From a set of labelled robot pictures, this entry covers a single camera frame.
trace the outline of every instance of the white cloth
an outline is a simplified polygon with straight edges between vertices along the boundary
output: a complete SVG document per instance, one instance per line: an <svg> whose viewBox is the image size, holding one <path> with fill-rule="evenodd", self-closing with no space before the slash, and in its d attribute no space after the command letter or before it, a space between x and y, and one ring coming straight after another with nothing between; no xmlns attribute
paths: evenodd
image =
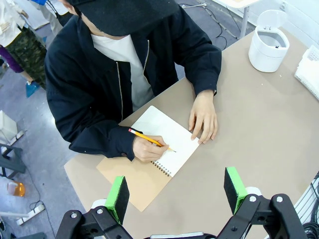
<svg viewBox="0 0 319 239"><path fill-rule="evenodd" d="M38 10L40 10L45 19L50 22L51 30L53 35L56 36L60 30L62 29L62 25L59 20L56 18L56 15L49 11L49 9L45 5L40 5L36 2L30 0L30 3Z"/></svg>
<svg viewBox="0 0 319 239"><path fill-rule="evenodd" d="M22 9L13 0L0 0L0 25L10 23L8 30L0 28L0 44L8 46L21 33L17 25L23 28L25 21L19 15Z"/></svg>
<svg viewBox="0 0 319 239"><path fill-rule="evenodd" d="M114 61L129 62L131 65L133 111L150 101L153 91L143 73L143 67L136 54L131 36L113 40L103 36L92 35L94 47Z"/></svg>

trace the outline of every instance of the table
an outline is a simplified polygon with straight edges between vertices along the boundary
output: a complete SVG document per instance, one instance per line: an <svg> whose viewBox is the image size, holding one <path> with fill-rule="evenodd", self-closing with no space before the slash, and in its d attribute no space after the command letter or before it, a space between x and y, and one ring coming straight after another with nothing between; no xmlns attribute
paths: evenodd
<svg viewBox="0 0 319 239"><path fill-rule="evenodd" d="M259 0L212 0L218 3L223 3L232 8L244 8L243 21L240 30L239 39L243 38L246 35L247 23L248 23L248 14L249 7L251 4L258 2Z"/></svg>
<svg viewBox="0 0 319 239"><path fill-rule="evenodd" d="M133 238L204 231L218 234L232 216L223 189L224 170L235 166L246 186L266 198L286 193L293 203L319 169L319 102L294 78L306 47L287 33L291 47L279 70L262 73L248 59L252 34L223 51L214 104L215 141L201 145L141 213L128 205L124 227ZM132 125L154 105L184 127L194 100L182 79L125 119ZM85 209L105 198L111 184L96 169L103 156L79 154L65 165ZM247 238L264 238L262 227Z"/></svg>

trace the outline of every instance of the gray floor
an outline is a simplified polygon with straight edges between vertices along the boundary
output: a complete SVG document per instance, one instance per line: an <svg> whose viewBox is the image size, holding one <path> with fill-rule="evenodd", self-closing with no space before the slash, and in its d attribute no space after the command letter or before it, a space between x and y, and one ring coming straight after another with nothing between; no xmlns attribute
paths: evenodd
<svg viewBox="0 0 319 239"><path fill-rule="evenodd" d="M177 0L177 2L198 4L195 0ZM212 3L212 1L207 0L207 3L208 8L215 13L216 18L231 32L239 36L239 29L227 10ZM208 34L213 44L224 49L225 39L216 38L220 33L220 27L208 13L200 7L187 8L186 11ZM241 20L238 19L237 22L240 27ZM253 27L249 26L247 33L252 30ZM49 26L45 26L37 32L42 37L47 36L47 45L53 40ZM236 42L236 39L227 32L223 32L222 36L227 39L227 47ZM183 68L180 66L176 68L178 77L182 78L184 76ZM63 165L75 153L68 149L68 143L61 138L55 128L54 119L46 102L45 91L40 89L30 98L26 98L24 78L15 74L11 69L7 70L0 79L0 110L3 110L18 123L20 128L26 131L25 136L15 146L23 149L23 160L28 167L28 172L18 174L15 177L16 181L25 184L25 197L12 197L0 192L0 211L19 213L30 211L30 203L39 200L39 195L30 177L31 174L40 192L41 200L46 205L54 233L56 233L66 211L78 209L84 212L63 168ZM54 238L45 212L40 213L22 226L17 226L13 219L5 219L5 221L12 227L12 229L8 227L8 230L13 230L19 237L45 232L49 239Z"/></svg>

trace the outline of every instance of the white wall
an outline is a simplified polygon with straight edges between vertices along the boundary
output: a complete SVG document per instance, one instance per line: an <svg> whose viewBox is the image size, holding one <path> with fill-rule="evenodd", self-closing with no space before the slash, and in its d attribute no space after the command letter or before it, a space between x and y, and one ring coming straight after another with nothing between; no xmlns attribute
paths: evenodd
<svg viewBox="0 0 319 239"><path fill-rule="evenodd" d="M319 0L260 0L251 5L249 22L256 25L262 12L269 9L280 10L283 2L286 3L285 12L289 20L283 27L306 46L314 44L319 47ZM230 9L240 16L243 14L243 9Z"/></svg>

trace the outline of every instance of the hand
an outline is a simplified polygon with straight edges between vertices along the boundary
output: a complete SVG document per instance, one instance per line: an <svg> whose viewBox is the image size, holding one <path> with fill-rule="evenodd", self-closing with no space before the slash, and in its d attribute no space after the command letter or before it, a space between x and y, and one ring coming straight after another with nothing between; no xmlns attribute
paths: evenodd
<svg viewBox="0 0 319 239"><path fill-rule="evenodd" d="M6 22L0 25L2 32L7 31L10 28L11 23L10 22Z"/></svg>
<svg viewBox="0 0 319 239"><path fill-rule="evenodd" d="M29 15L28 13L26 13L24 10L21 12L21 14L26 18L28 19L29 18Z"/></svg>
<svg viewBox="0 0 319 239"><path fill-rule="evenodd" d="M136 136L133 141L134 155L142 162L159 160L163 153L168 150L169 145L164 142L161 136L147 136L159 142L161 145L163 145L163 147L155 146L146 139Z"/></svg>
<svg viewBox="0 0 319 239"><path fill-rule="evenodd" d="M198 141L199 144L207 143L209 139L215 139L217 134L217 115L213 104L214 93L206 90L199 93L195 99L193 108L190 111L189 130L194 130L191 139L194 140L202 125L203 133Z"/></svg>

